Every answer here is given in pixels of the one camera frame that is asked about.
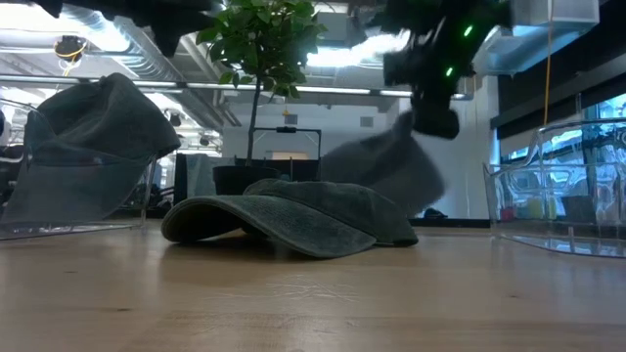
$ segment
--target green led light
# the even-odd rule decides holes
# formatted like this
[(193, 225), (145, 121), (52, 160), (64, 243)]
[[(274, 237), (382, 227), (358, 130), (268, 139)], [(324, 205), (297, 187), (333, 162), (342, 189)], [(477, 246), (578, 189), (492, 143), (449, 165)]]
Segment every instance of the green led light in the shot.
[(471, 31), (472, 31), (472, 30), (473, 30), (473, 25), (470, 25), (470, 26), (468, 27), (468, 29), (466, 29), (466, 32), (465, 32), (465, 33), (463, 33), (463, 35), (464, 35), (464, 36), (468, 36), (468, 35), (470, 35), (470, 33), (471, 33)]

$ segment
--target table surface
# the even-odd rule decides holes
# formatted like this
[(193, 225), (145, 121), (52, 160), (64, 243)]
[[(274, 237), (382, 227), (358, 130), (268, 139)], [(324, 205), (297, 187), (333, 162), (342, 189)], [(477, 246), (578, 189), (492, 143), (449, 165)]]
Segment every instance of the table surface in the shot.
[(239, 238), (0, 242), (0, 351), (626, 351), (626, 262), (477, 231), (309, 260)]

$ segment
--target ceiling pipe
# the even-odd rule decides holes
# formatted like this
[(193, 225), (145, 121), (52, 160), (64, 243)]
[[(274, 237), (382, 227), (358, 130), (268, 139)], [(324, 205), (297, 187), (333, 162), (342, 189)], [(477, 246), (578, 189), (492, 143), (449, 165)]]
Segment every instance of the ceiling pipe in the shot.
[[(104, 32), (108, 20), (99, 12), (76, 6), (64, 5), (63, 17), (83, 23), (92, 31)], [(131, 21), (117, 18), (113, 22), (115, 29), (129, 42), (126, 50), (129, 54), (140, 54), (140, 57), (115, 58), (141, 79), (151, 80), (185, 80), (174, 65), (164, 58), (147, 34)], [(212, 107), (197, 92), (185, 91), (171, 96), (183, 105), (190, 116), (204, 128), (221, 129), (224, 119), (216, 107)]]

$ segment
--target transparent container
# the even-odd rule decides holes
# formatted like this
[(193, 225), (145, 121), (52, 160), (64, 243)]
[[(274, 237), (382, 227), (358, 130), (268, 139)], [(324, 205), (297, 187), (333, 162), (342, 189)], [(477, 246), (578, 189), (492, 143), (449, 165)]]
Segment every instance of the transparent container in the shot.
[[(14, 108), (29, 114), (28, 121), (45, 120), (32, 107)], [(145, 225), (155, 157), (125, 159), (64, 146), (55, 136), (25, 147), (24, 133), (50, 131), (24, 123), (14, 121), (0, 146), (0, 241)], [(52, 148), (39, 148), (46, 143)]]
[(548, 250), (626, 257), (626, 118), (539, 129), (523, 162), (484, 168), (492, 229)]

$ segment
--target black plant pot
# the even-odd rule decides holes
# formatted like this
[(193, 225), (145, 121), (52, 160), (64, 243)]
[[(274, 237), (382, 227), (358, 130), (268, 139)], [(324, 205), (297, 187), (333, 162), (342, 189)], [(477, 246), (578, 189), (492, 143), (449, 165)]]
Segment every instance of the black plant pot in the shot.
[(247, 186), (268, 178), (277, 179), (281, 172), (269, 167), (217, 166), (213, 168), (215, 192), (218, 195), (242, 195)]

